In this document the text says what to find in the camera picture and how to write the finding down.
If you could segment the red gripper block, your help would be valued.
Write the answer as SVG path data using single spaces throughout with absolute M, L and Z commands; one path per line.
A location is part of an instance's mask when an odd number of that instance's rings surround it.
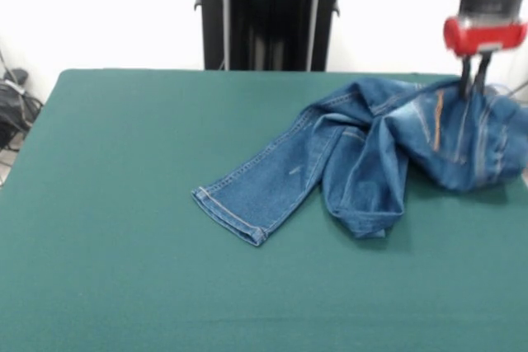
M 473 87 L 471 78 L 471 56 L 481 53 L 481 61 L 474 79 L 474 90 L 484 92 L 485 80 L 492 54 L 515 49 L 522 45 L 527 36 L 526 23 L 513 23 L 505 26 L 463 27 L 454 17 L 445 21 L 443 28 L 445 46 L 461 58 L 459 94 L 470 96 Z

